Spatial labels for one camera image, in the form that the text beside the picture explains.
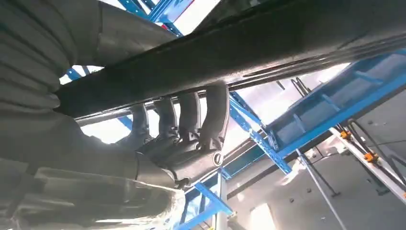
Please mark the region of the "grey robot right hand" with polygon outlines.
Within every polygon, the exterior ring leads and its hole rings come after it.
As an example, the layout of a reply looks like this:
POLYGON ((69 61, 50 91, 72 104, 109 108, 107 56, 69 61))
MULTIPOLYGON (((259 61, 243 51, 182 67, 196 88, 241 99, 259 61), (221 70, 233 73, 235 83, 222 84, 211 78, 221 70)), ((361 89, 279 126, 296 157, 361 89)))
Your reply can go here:
POLYGON ((173 34, 97 0, 0 3, 0 227, 97 227, 156 218, 173 205, 178 172, 222 164, 226 125, 197 149, 144 155, 85 135, 56 111, 59 78, 73 65, 105 66, 131 78, 131 57, 173 34))

